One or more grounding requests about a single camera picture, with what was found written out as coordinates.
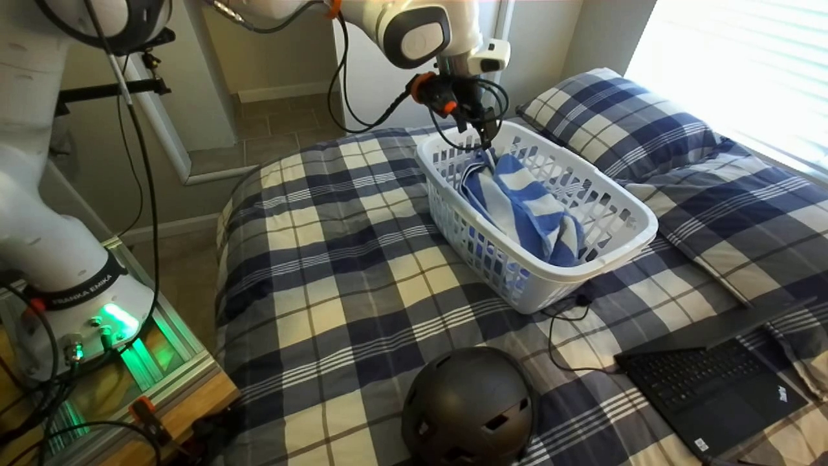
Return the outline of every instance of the window blinds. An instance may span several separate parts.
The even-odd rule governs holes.
[[[770,158],[828,172],[826,0],[659,0],[625,75]]]

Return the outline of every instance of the floor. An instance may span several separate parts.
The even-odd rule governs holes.
[[[237,106],[242,162],[262,166],[298,152],[306,144],[341,136],[324,95],[282,99]],[[229,167],[227,158],[200,158],[200,171]],[[172,302],[188,328],[215,351],[216,251],[215,231],[162,237],[161,292]],[[153,268],[153,245],[131,245],[144,268]]]

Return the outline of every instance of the blue cloth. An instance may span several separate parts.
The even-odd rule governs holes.
[[[580,263],[584,232],[577,216],[514,156],[500,156],[495,171],[496,175],[487,162],[467,166],[462,175],[467,202],[541,260]]]

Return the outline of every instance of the white plastic laundry basket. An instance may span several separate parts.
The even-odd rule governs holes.
[[[452,144],[475,144],[473,128],[447,128]],[[458,191],[475,149],[449,148],[440,134],[420,143],[427,171],[429,211],[449,245],[519,312],[535,312],[566,297],[583,281],[618,268],[658,232],[658,219],[633,193],[580,156],[541,134],[504,121],[491,148],[513,152],[580,219],[584,248],[577,267],[554,267],[496,231]]]

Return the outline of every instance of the green light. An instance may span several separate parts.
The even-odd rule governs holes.
[[[110,347],[139,330],[139,321],[135,321],[135,315],[128,315],[116,302],[104,306],[100,312],[92,315],[92,321],[97,323],[104,342]]]

